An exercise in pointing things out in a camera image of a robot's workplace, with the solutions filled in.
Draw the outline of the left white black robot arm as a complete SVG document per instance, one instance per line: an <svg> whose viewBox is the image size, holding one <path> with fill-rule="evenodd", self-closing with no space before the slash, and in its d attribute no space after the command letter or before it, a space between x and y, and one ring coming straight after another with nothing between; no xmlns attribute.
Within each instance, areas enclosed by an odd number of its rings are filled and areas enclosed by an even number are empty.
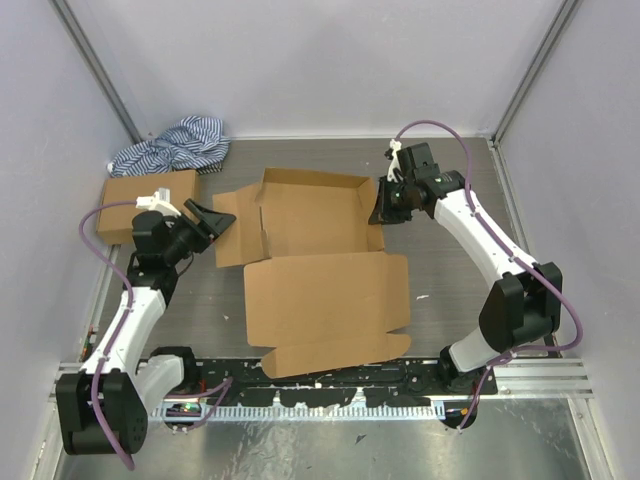
<svg viewBox="0 0 640 480"><path fill-rule="evenodd" d="M142 350L173 297L177 265L203 253L235 222L230 213L191 199L178 210L160 193L134 201L134 251L126 270L115 268L123 291L101 342L75 373L55 386L63 448L71 456L115 454L128 469L147 434L148 416L166 399L223 396L228 380L197 392L201 373L189 347Z"/></svg>

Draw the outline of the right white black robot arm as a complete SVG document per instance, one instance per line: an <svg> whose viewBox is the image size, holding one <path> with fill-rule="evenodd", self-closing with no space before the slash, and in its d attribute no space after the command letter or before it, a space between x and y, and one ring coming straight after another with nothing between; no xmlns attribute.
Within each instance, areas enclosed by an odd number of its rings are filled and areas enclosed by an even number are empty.
<svg viewBox="0 0 640 480"><path fill-rule="evenodd" d="M455 395L494 358L555 333L561 302L549 288L562 289L560 269L519 248L463 183L457 171L420 181L382 176L369 218L371 225L393 225L410 221L415 210L426 212L462 246L489 287L476 329L439 354L441 385Z"/></svg>

